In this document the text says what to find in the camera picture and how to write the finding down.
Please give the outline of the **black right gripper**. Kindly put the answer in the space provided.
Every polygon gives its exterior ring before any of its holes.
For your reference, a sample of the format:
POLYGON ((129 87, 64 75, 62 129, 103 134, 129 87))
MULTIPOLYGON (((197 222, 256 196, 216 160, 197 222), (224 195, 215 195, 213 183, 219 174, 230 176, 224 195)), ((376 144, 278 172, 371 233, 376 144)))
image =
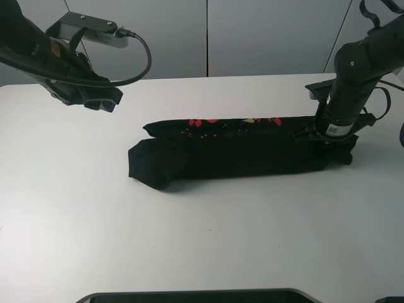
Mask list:
POLYGON ((373 126, 376 117, 373 114, 360 114, 358 119, 349 126, 337 126, 329 124, 325 130, 319 128, 317 120, 313 120, 302 128, 292 133, 295 142, 322 142, 322 143, 343 143, 355 136, 357 132, 367 126, 373 126))

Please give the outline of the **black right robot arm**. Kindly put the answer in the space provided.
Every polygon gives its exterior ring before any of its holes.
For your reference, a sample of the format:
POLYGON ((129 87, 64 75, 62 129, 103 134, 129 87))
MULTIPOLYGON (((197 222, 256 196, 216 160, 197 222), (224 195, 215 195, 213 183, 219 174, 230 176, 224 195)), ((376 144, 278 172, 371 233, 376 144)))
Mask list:
POLYGON ((381 78, 403 67, 403 16, 336 53, 336 77, 307 85, 319 106, 312 122, 293 133, 295 141, 346 141, 375 123, 362 113, 381 78))

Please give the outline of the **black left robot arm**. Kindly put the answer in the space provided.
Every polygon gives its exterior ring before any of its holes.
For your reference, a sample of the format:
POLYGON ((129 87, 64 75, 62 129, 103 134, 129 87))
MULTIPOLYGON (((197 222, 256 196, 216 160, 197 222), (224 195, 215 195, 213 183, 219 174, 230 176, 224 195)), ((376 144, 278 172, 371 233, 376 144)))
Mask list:
MULTIPOLYGON (((76 50, 85 29, 60 36, 65 25, 57 21, 46 32, 23 16, 17 1, 1 1, 1 59, 51 74, 91 81, 107 81, 94 73, 88 58, 76 50)), ((112 112, 123 93, 117 88, 73 85, 22 71, 65 105, 112 112)))

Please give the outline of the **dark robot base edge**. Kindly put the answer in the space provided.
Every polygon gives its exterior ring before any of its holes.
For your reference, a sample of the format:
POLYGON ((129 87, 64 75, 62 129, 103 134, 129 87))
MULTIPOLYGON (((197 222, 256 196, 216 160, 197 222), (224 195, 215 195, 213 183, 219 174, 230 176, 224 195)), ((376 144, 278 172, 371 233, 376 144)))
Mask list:
POLYGON ((79 302, 317 302, 292 288, 251 290, 193 290, 164 292, 112 292, 87 295, 79 302))

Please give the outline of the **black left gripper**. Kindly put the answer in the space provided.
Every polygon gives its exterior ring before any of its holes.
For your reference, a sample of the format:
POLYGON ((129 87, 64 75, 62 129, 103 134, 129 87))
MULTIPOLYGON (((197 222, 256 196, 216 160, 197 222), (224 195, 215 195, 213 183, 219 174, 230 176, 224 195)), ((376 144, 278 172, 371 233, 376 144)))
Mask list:
POLYGON ((78 64, 78 70, 66 74, 70 82, 46 79, 44 80, 44 88, 64 105, 82 105, 91 110, 113 112, 123 97, 120 89, 79 84, 83 81, 78 79, 79 76, 89 76, 90 81, 109 82, 109 80, 94 73, 88 58, 82 52, 75 52, 73 63, 78 64))

